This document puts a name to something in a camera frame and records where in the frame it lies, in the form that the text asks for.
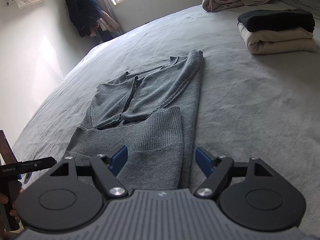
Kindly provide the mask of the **person left hand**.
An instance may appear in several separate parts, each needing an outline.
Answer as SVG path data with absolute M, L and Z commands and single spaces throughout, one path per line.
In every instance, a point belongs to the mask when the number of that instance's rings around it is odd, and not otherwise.
M 7 204 L 9 201 L 9 198 L 6 194 L 4 184 L 1 185 L 1 204 Z M 10 211 L 11 217 L 14 217 L 16 221 L 20 221 L 20 217 L 18 215 L 18 212 L 16 210 L 16 201 L 12 201 L 12 210 Z M 4 220 L 3 216 L 1 215 L 1 239 L 13 239 L 17 236 L 17 233 L 6 231 L 4 227 Z

